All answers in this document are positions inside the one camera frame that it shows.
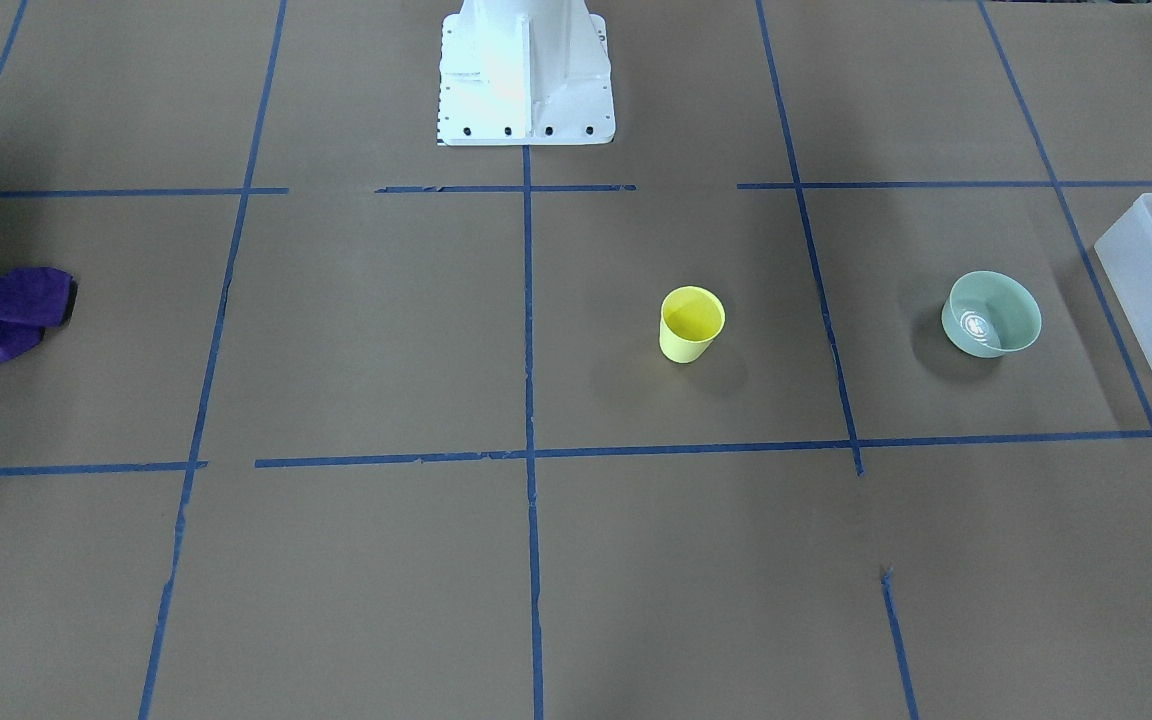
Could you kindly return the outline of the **yellow plastic cup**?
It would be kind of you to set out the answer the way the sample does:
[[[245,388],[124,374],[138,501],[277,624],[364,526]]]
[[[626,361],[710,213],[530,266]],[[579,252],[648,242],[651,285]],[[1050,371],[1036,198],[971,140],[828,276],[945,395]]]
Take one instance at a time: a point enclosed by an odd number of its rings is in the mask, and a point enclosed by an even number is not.
[[[698,286],[668,291],[660,305],[658,344],[672,363],[689,364],[707,350],[726,325],[726,310],[713,291]]]

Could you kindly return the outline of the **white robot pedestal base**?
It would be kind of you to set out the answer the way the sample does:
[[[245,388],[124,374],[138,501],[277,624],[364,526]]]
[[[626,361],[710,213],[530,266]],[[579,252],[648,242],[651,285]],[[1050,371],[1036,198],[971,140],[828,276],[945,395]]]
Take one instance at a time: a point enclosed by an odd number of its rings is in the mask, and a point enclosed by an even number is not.
[[[465,1],[440,41],[439,145],[614,141],[607,24],[584,1]]]

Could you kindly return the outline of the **green ceramic bowl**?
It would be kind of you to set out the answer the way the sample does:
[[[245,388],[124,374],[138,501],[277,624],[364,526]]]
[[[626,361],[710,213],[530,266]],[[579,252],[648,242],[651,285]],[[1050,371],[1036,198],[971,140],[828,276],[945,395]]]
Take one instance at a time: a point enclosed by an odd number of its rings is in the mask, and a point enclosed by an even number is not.
[[[1026,350],[1043,332],[1032,293],[1009,275],[984,270],[956,279],[940,320],[952,344],[983,359]]]

